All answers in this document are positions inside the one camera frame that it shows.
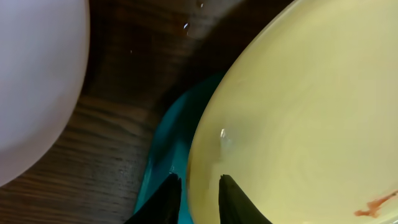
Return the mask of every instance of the teal object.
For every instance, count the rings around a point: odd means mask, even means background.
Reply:
[[[214,75],[185,92],[162,118],[152,140],[134,213],[174,173],[182,179],[183,186],[178,224],[193,224],[185,181],[189,150],[201,115],[223,76]]]

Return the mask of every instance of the food stain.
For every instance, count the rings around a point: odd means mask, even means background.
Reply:
[[[379,216],[377,211],[380,210],[380,208],[381,208],[380,206],[384,202],[388,201],[390,198],[395,197],[397,194],[398,194],[398,190],[396,190],[395,192],[393,192],[383,198],[368,202],[366,205],[368,206],[369,210],[367,210],[367,211],[358,210],[358,211],[354,212],[354,215],[358,216],[358,217],[369,216],[369,217],[377,218]]]

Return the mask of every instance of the cream plate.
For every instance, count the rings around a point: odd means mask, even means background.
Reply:
[[[398,220],[397,98],[398,1],[295,1],[201,118],[188,176],[195,223],[220,222],[222,174],[273,224]]]
[[[39,160],[65,127],[89,32],[86,0],[0,0],[0,186]]]

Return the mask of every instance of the wood grain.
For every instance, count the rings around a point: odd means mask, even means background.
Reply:
[[[0,223],[127,220],[165,110],[226,71],[289,2],[90,1],[90,58],[75,112],[48,153],[0,188]]]

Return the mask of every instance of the dark wood surface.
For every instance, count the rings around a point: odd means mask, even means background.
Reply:
[[[90,58],[75,112],[48,153],[0,188],[0,223],[127,220],[165,110],[227,71],[289,2],[90,1]]]

